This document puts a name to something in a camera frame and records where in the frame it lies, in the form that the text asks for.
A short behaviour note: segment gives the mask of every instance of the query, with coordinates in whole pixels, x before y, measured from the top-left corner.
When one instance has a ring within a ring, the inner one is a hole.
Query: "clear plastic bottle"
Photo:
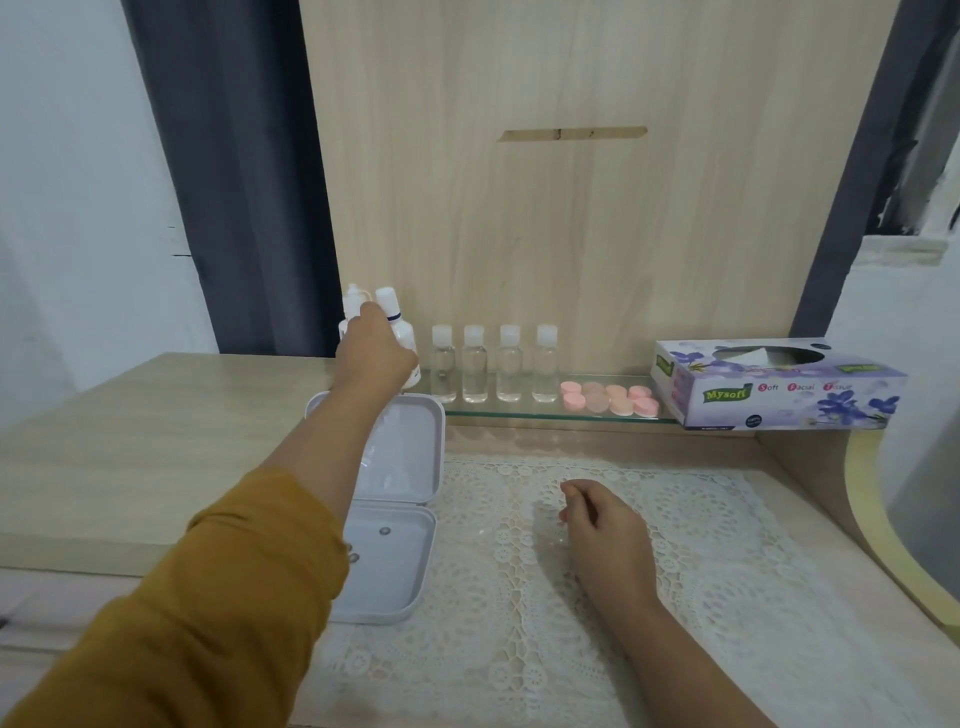
[[[438,325],[433,327],[433,355],[430,357],[430,394],[441,402],[457,399],[453,386],[453,370],[457,365],[457,352],[453,348],[453,329]]]
[[[487,350],[483,348],[483,327],[464,327],[464,350],[460,363],[464,401],[487,401]]]
[[[537,348],[534,350],[534,400],[556,401],[560,394],[560,354],[557,352],[557,327],[537,327]]]
[[[496,398],[520,401],[523,396],[523,352],[520,350],[520,327],[500,327],[500,348],[496,350]]]

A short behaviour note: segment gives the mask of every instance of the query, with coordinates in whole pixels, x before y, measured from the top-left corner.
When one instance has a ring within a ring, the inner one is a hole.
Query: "white plastic bottle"
[[[500,348],[496,350],[496,398],[500,401],[520,401],[523,396],[523,352],[520,350],[520,327],[504,324],[500,327]]]
[[[464,350],[460,365],[464,401],[487,401],[487,350],[483,348],[483,327],[464,327]]]
[[[557,327],[537,327],[537,348],[534,349],[534,400],[556,401],[560,395],[560,354],[557,352]]]
[[[453,348],[453,329],[442,324],[433,327],[433,355],[430,357],[430,394],[441,402],[457,399],[453,370],[457,352]]]
[[[344,320],[340,322],[337,329],[340,331],[340,340],[344,340],[347,335],[347,324],[350,319],[360,315],[360,306],[370,300],[370,294],[367,291],[360,290],[360,286],[351,283],[347,286],[347,293],[344,296]]]
[[[394,330],[396,340],[400,346],[406,347],[413,353],[417,353],[417,341],[414,338],[414,328],[403,320],[400,315],[400,303],[396,299],[396,291],[391,287],[376,289],[376,302],[380,304],[383,312],[387,314],[387,320]],[[420,364],[410,374],[410,378],[403,384],[403,389],[410,389],[420,381]]]

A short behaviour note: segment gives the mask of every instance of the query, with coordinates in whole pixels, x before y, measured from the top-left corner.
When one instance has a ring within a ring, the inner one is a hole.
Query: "hand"
[[[647,524],[596,480],[561,483],[570,551],[580,583],[620,640],[637,611],[664,609]]]
[[[366,302],[360,315],[350,319],[337,348],[332,389],[352,390],[383,405],[399,393],[416,366],[417,355],[397,342],[383,309]]]

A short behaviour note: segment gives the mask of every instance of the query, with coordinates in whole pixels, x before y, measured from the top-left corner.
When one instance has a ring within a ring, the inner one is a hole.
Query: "tissue box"
[[[824,339],[658,341],[651,375],[685,429],[883,429],[906,375]]]

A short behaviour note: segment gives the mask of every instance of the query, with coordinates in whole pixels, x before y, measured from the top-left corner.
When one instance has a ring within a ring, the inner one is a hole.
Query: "glass shelf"
[[[578,381],[581,384],[588,381],[598,381],[604,386],[608,384],[619,384],[627,389],[638,384],[643,387],[649,387],[654,390],[653,379],[648,376],[628,376],[628,375],[561,375],[561,381]],[[614,415],[609,409],[599,415],[595,415],[589,410],[580,412],[569,412],[564,409],[564,402],[557,394],[557,399],[552,402],[535,401],[530,394],[533,385],[533,376],[524,376],[523,396],[520,401],[506,402],[496,398],[495,375],[487,376],[487,401],[479,404],[470,404],[465,402],[460,393],[460,372],[454,373],[454,383],[457,390],[457,399],[444,404],[444,409],[448,417],[499,417],[499,418],[520,418],[525,420],[567,420],[574,422],[617,422],[617,423],[637,423],[638,425],[675,425],[677,421],[670,415],[669,410],[663,404],[663,401],[657,395],[656,400],[660,401],[660,416],[656,418],[639,417],[631,415],[630,417],[620,417]],[[407,392],[416,392],[419,394],[430,394],[430,373],[422,370],[420,382]]]

